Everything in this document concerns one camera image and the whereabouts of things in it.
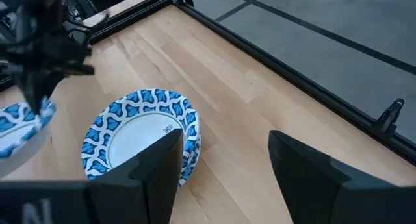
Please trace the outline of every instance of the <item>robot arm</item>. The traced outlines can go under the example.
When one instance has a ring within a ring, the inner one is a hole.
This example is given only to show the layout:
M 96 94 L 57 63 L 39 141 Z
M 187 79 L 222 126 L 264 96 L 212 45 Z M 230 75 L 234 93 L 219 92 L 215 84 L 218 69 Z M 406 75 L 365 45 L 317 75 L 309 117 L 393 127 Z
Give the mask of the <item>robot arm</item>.
M 35 114 L 43 97 L 50 97 L 56 85 L 70 75 L 93 75 L 94 68 L 84 65 L 91 55 L 88 45 L 90 27 L 83 26 L 83 43 L 69 38 L 63 24 L 71 23 L 63 0 L 0 0 L 16 14 L 16 41 L 0 44 L 0 68 L 5 68 Z

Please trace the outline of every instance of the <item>white plate center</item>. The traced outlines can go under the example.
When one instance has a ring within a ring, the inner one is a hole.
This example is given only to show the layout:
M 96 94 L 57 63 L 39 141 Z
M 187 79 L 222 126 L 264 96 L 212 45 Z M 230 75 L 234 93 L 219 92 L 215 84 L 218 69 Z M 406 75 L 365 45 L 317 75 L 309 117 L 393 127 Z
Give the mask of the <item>white plate center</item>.
M 32 128 L 33 124 L 29 124 L 0 137 L 0 150 L 4 150 L 13 143 L 16 143 L 17 140 L 24 137 Z
M 110 165 L 115 168 L 123 164 L 173 129 L 181 129 L 181 126 L 162 114 L 146 114 L 131 120 L 113 136 L 109 148 Z

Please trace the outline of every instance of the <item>paper plate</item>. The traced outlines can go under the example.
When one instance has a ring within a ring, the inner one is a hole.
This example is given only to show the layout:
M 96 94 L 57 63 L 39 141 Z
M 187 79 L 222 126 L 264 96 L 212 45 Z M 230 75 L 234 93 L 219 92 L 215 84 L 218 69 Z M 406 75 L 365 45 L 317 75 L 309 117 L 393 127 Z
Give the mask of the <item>paper plate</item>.
M 27 103 L 16 103 L 0 109 L 0 159 L 11 157 L 52 119 L 56 106 L 44 99 L 39 116 Z
M 188 99 L 160 89 L 132 92 L 111 103 L 95 119 L 81 153 L 87 177 L 94 179 L 119 166 L 173 129 L 184 131 L 182 186 L 200 156 L 199 116 Z
M 27 103 L 0 109 L 0 178 L 18 169 L 44 145 L 49 136 L 48 123 L 56 107 L 44 99 L 39 116 Z

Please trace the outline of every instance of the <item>gray floor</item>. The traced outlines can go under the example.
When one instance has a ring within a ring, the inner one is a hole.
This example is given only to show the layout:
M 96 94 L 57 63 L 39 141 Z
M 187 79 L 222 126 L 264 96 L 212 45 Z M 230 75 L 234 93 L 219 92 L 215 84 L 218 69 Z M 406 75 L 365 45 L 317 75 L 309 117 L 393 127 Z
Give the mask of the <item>gray floor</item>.
M 416 76 L 253 5 L 222 24 L 374 118 L 405 99 L 398 132 L 416 140 Z
M 212 19 L 229 12 L 243 2 L 243 0 L 194 0 L 195 7 Z
M 259 1 L 416 65 L 416 0 Z M 216 19 L 244 1 L 194 2 Z M 397 132 L 416 142 L 416 76 L 253 5 L 221 23 L 374 118 L 405 99 Z
M 416 0 L 260 0 L 416 65 Z

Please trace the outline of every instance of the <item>white label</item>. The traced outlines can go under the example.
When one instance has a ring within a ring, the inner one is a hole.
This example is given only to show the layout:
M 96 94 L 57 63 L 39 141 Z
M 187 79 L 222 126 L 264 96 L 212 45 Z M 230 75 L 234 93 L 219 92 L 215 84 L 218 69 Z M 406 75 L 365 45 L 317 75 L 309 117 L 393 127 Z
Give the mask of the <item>white label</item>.
M 174 128 L 174 126 L 169 125 L 169 126 L 165 127 L 165 128 L 163 129 L 163 131 L 164 131 L 164 133 L 169 133 L 169 132 L 170 132 L 173 128 Z
M 42 215 L 39 215 L 36 207 L 32 203 L 25 203 L 23 205 L 22 224 L 53 224 L 51 201 L 49 199 L 41 199 Z

